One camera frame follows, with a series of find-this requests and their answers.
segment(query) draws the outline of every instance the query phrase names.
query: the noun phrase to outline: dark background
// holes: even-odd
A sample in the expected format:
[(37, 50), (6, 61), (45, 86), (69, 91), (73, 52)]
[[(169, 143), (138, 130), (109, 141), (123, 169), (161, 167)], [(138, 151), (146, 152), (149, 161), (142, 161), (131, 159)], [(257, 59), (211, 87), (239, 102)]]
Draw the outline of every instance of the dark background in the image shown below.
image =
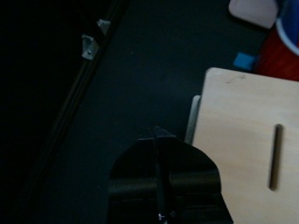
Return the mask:
[[(81, 69), (82, 33), (94, 33), (110, 4), (14, 0), (2, 7), (4, 218)], [(109, 173), (121, 153), (155, 125), (183, 139), (207, 69), (238, 70), (238, 52), (258, 55), (267, 31), (235, 19), (229, 5), (130, 1), (23, 223), (106, 223)]]

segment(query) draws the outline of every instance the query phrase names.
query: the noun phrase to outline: white object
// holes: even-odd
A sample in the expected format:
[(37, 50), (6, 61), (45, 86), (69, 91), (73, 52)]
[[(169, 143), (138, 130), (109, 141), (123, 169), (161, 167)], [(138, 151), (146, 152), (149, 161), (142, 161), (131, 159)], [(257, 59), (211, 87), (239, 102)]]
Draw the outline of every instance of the white object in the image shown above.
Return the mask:
[(229, 4), (231, 15), (250, 23), (270, 29), (277, 21), (275, 0), (231, 0)]

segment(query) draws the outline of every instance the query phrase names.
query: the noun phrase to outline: blue object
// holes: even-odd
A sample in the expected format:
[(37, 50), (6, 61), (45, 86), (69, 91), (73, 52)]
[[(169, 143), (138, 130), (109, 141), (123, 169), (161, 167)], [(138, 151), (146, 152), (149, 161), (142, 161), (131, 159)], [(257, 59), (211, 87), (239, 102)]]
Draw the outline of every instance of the blue object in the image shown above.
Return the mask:
[(297, 46), (299, 40), (299, 0), (282, 2), (281, 15), (286, 36)]
[(234, 66), (251, 71), (255, 65), (255, 61), (257, 57), (245, 54), (243, 52), (239, 52), (238, 57), (235, 58), (234, 61)]

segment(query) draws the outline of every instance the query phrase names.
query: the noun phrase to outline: wooden block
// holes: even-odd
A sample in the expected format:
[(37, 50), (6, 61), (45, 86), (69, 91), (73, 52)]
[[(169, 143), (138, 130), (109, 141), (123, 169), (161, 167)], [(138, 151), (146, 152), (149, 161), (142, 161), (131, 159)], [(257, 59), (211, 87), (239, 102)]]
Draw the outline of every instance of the wooden block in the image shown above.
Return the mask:
[[(275, 125), (282, 123), (278, 188), (269, 184)], [(238, 224), (299, 223), (299, 82), (213, 68), (193, 145), (219, 167)]]

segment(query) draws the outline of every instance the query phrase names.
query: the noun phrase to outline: red object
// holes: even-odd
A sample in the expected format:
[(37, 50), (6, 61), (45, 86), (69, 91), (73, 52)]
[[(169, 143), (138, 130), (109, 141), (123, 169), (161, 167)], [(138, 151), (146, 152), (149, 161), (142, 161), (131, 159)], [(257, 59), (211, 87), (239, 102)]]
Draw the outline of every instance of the red object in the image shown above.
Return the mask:
[(263, 74), (290, 81), (299, 81), (299, 56), (286, 46), (274, 25), (262, 46), (254, 68), (257, 74)]

